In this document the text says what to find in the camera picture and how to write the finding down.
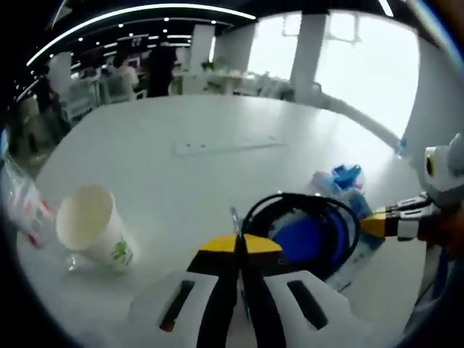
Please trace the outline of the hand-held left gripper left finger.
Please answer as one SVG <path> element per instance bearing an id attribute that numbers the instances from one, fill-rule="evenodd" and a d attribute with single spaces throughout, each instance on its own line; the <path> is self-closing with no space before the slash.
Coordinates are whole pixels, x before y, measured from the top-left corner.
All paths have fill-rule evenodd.
<path id="1" fill-rule="evenodd" d="M 148 285 L 130 305 L 130 347 L 224 347 L 237 302 L 237 235 L 203 244 L 185 271 Z"/>

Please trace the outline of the person's right hand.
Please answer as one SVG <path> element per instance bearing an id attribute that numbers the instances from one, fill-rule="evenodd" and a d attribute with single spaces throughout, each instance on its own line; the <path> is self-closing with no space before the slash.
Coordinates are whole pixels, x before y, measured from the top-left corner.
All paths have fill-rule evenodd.
<path id="1" fill-rule="evenodd" d="M 419 223 L 418 239 L 446 249 L 452 256 L 463 256 L 463 207 L 425 217 Z"/>

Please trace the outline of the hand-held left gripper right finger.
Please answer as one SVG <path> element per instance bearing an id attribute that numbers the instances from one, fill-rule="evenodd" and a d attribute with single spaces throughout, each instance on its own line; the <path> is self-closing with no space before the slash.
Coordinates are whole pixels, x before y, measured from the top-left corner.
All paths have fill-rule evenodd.
<path id="1" fill-rule="evenodd" d="M 287 265 L 277 243 L 244 234 L 241 271 L 259 347 L 353 347 L 347 299 L 312 273 Z"/>

